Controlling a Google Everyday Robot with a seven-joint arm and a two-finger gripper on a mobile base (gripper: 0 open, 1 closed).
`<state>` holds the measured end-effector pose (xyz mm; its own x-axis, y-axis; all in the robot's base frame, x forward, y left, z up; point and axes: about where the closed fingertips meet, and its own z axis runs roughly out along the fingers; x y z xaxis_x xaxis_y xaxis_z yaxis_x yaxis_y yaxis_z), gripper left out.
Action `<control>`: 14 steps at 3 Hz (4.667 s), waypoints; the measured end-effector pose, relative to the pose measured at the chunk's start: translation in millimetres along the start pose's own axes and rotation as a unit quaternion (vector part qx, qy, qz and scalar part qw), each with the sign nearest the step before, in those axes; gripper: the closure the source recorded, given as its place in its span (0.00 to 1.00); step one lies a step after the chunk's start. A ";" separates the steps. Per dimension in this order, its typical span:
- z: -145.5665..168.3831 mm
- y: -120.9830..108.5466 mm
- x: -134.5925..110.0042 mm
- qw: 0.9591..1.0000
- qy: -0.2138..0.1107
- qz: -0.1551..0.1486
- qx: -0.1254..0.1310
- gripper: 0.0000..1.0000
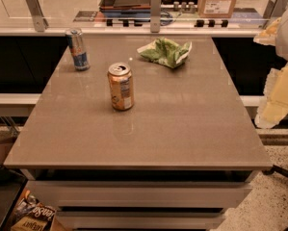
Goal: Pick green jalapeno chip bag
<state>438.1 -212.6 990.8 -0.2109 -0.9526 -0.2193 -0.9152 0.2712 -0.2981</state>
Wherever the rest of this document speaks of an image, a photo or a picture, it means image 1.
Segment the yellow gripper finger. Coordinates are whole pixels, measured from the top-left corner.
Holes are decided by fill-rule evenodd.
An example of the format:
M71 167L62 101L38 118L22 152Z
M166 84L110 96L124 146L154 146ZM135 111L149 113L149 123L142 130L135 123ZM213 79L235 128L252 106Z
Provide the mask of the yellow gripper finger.
M254 122L259 128L270 129L288 115L288 63L281 70L271 69L263 93Z
M274 20L266 29L254 37L253 41L262 45L277 46L277 36L281 18Z

